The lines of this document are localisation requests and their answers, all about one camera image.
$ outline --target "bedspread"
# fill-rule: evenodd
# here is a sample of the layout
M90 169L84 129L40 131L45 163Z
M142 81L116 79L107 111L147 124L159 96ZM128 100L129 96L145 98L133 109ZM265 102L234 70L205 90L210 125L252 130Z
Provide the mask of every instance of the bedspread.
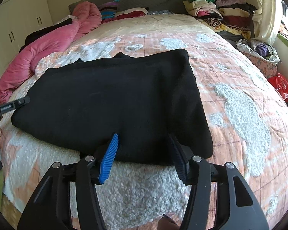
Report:
M142 57L177 48L189 53L213 138L214 153L208 161L236 165L272 228L288 209L288 108L243 54L191 16L154 15L103 24L65 52L41 59L35 75L10 100L25 96L47 68L78 58L110 58L118 52ZM77 162L79 153L20 131L12 126L11 115L5 114L1 122L4 193L22 212L51 164ZM71 213L77 227L74 190L72 183ZM109 179L96 190L107 228L121 229L141 226L163 213L181 218L190 187L182 184L174 167L114 162ZM214 223L214 193L213 184L207 228ZM156 228L156 220L144 228Z

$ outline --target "red plastic bag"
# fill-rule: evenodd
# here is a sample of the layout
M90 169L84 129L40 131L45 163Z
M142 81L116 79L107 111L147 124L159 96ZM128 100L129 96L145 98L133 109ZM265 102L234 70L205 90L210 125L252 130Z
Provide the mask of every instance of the red plastic bag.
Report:
M280 93L285 102L288 102L288 81L286 78L277 73L275 77L269 78L268 81Z

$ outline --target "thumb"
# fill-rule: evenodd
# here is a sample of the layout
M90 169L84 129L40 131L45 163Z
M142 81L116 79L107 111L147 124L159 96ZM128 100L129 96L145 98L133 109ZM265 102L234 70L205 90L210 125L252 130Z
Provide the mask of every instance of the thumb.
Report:
M158 221L157 230L179 230L179 226L166 214Z

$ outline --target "silver screw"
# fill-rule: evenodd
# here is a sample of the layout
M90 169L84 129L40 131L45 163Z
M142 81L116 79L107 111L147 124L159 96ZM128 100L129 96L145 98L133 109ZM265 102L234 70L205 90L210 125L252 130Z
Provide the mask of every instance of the silver screw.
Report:
M54 163L54 164L52 164L52 167L54 168L54 169L57 169L58 167L60 167L60 163L59 162L56 162L56 163Z
M87 162L91 162L91 161L94 160L94 157L93 157L93 156L86 156L86 157L85 157L85 160L86 160Z
M233 163L227 163L226 166L230 169L233 169L235 167Z
M200 162L201 161L201 157L200 156L194 156L193 157L193 161Z

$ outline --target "ribbed rubber pad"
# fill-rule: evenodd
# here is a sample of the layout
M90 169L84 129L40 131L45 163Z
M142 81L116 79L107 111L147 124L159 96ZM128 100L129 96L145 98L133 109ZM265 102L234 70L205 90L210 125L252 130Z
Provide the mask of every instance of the ribbed rubber pad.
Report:
M185 182L188 179L189 161L185 157L180 143L172 134L168 137L168 145L178 178Z
M118 135L114 134L100 164L99 182L103 184L109 178L110 171L118 148Z

